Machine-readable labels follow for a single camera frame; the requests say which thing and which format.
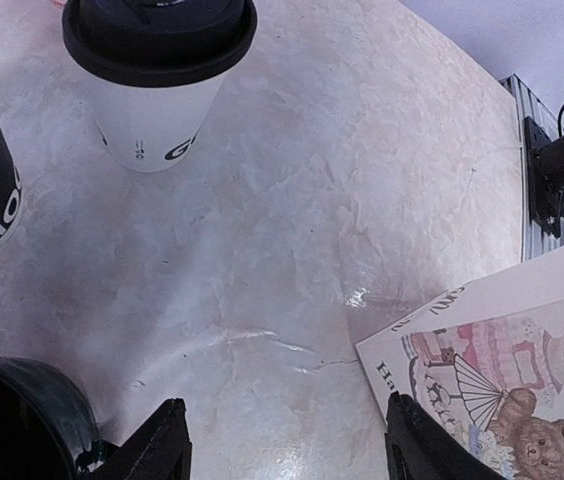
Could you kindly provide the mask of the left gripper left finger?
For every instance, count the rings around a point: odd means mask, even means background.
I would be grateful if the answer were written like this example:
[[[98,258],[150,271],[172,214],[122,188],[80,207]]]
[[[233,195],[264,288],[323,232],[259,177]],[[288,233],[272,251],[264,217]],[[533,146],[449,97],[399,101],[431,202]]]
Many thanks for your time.
[[[167,399],[117,447],[106,441],[79,455],[81,479],[189,479],[192,442],[186,405]]]

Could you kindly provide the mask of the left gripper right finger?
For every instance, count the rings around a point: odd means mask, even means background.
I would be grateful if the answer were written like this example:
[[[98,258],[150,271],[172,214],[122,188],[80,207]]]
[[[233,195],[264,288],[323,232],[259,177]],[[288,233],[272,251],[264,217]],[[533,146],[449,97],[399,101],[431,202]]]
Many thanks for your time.
[[[386,414],[390,480],[488,480],[501,476],[473,457],[412,397],[394,392]]]

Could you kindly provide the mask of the white paper takeout bag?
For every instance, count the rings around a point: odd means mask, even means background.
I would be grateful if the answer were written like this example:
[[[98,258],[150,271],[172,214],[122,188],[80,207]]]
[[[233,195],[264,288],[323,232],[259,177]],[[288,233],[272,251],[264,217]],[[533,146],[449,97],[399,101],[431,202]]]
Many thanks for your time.
[[[564,479],[564,246],[440,295],[357,353],[385,421],[406,394],[499,479]]]

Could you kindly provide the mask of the white paper cup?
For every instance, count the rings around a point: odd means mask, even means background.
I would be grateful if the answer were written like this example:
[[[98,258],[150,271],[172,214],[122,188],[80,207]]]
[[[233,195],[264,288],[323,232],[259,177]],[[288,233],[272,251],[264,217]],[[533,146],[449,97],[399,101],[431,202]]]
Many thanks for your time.
[[[170,88],[119,85],[82,70],[95,124],[108,151],[133,171],[155,173],[187,155],[232,69],[195,84]]]

